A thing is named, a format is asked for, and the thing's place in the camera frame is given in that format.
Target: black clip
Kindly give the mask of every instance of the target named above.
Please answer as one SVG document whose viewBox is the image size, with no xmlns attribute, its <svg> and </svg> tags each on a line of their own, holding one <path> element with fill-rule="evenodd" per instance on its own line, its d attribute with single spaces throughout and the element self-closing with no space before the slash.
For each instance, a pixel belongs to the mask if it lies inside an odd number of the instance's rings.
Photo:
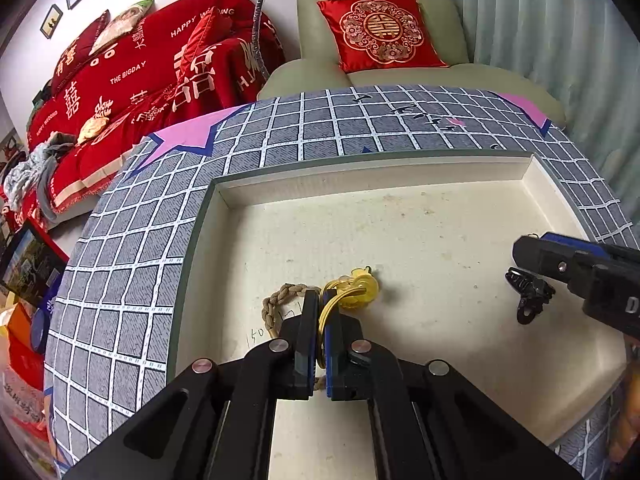
<svg viewBox="0 0 640 480">
<path fill-rule="evenodd" d="M 520 294 L 516 317 L 521 325 L 531 323 L 542 312 L 542 306 L 549 303 L 556 293 L 556 290 L 542 278 L 515 267 L 510 267 L 504 277 Z"/>
</svg>

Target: red cushion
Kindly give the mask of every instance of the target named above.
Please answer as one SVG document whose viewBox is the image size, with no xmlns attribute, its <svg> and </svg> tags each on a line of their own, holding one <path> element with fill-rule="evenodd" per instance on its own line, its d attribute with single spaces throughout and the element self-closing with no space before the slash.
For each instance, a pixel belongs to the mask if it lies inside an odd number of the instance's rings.
<svg viewBox="0 0 640 480">
<path fill-rule="evenodd" d="M 191 37 L 184 47 L 180 62 L 180 74 L 184 76 L 194 70 L 194 59 L 199 56 L 205 47 L 213 45 L 229 36 L 233 23 L 228 16 L 221 16 L 218 9 L 209 9 L 191 33 Z"/>
<path fill-rule="evenodd" d="M 64 85 L 84 66 L 89 59 L 89 52 L 91 52 L 95 40 L 97 40 L 108 23 L 109 11 L 105 10 L 62 53 L 56 63 L 56 69 L 51 80 L 51 95 L 56 96 Z"/>
<path fill-rule="evenodd" d="M 431 44 L 416 0 L 324 0 L 318 6 L 346 73 L 447 66 Z"/>
</svg>

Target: floor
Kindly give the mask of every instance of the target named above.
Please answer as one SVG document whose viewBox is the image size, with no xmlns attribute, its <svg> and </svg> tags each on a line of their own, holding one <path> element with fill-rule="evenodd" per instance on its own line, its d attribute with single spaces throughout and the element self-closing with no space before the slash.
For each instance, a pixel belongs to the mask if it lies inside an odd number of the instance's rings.
<svg viewBox="0 0 640 480">
<path fill-rule="evenodd" d="M 65 251 L 67 256 L 71 257 L 74 245 L 82 234 L 82 229 L 84 229 L 84 224 L 90 214 L 91 212 L 76 216 L 71 220 L 62 222 L 62 224 L 55 226 L 51 231 L 49 231 L 49 235 L 52 240 L 58 244 L 60 249 Z"/>
</svg>

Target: braided rope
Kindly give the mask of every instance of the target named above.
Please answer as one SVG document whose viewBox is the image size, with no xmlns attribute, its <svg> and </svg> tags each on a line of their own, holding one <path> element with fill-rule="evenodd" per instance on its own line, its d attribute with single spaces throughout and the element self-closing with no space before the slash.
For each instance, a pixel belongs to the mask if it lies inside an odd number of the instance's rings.
<svg viewBox="0 0 640 480">
<path fill-rule="evenodd" d="M 264 321 L 264 327 L 267 329 L 267 332 L 269 332 L 272 339 L 276 339 L 278 337 L 278 331 L 275 327 L 276 307 L 287 303 L 295 296 L 303 298 L 308 288 L 311 288 L 318 293 L 320 292 L 320 288 L 317 286 L 306 286 L 304 283 L 299 283 L 297 285 L 285 283 L 280 287 L 280 290 L 262 300 L 262 320 Z"/>
</svg>

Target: gray fabric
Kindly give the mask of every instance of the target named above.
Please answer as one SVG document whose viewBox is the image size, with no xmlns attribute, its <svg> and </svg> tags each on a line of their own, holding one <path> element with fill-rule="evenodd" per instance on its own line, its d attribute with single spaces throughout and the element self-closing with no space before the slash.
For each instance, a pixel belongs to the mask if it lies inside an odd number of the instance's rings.
<svg viewBox="0 0 640 480">
<path fill-rule="evenodd" d="M 42 171 L 42 174 L 38 179 L 38 185 L 36 186 L 36 195 L 38 197 L 40 211 L 42 211 L 44 218 L 52 224 L 56 222 L 58 215 L 51 207 L 51 200 L 49 199 L 49 182 L 51 182 L 51 177 L 57 167 L 58 161 L 54 156 L 50 156 L 45 162 L 44 170 Z"/>
<path fill-rule="evenodd" d="M 76 137 L 71 134 L 63 134 L 62 132 L 56 132 L 49 141 L 49 145 L 45 148 L 45 153 L 48 156 L 62 156 L 72 147 L 76 145 Z"/>
</svg>

